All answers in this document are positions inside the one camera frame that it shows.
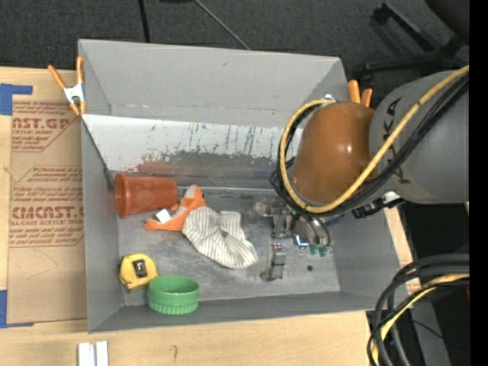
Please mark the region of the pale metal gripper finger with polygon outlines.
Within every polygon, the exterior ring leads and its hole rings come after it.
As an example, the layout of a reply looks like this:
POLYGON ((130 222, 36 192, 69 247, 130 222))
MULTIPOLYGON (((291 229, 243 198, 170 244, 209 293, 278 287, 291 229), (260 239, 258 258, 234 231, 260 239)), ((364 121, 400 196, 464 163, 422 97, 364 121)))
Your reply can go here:
POLYGON ((271 237, 283 239, 291 235, 291 212, 283 204, 271 205, 265 214, 271 219, 271 237))
POLYGON ((263 281, 275 281, 282 279, 284 275, 284 266, 286 263, 287 252, 278 241, 273 241, 270 245, 268 264, 260 274, 263 281))

